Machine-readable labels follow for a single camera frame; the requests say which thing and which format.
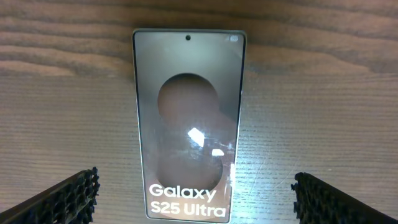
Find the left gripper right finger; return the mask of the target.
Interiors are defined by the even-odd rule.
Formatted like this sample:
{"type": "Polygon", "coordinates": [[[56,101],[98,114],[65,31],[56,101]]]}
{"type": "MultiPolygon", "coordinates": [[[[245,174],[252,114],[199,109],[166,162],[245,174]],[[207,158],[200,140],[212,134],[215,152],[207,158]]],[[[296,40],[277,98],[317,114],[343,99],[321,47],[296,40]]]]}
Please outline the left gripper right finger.
{"type": "Polygon", "coordinates": [[[299,172],[291,185],[296,193],[294,213],[300,223],[397,224],[397,220],[315,176],[299,172]]]}

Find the Galaxy S25 Ultra smartphone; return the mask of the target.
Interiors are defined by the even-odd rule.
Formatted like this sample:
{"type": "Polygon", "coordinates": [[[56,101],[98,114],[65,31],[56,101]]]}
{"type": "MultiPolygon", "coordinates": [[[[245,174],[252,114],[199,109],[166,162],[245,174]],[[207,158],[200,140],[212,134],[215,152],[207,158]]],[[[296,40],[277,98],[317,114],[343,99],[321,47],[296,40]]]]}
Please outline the Galaxy S25 Ultra smartphone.
{"type": "Polygon", "coordinates": [[[148,218],[229,223],[246,41],[241,30],[134,31],[148,218]]]}

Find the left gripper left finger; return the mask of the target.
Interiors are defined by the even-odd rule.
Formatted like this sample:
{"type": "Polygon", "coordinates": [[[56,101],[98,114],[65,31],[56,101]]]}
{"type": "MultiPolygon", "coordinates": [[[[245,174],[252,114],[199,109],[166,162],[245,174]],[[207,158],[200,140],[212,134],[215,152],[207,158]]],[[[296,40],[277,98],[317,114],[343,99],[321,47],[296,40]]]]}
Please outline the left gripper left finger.
{"type": "Polygon", "coordinates": [[[89,224],[100,184],[96,167],[82,170],[1,213],[1,224],[89,224]]]}

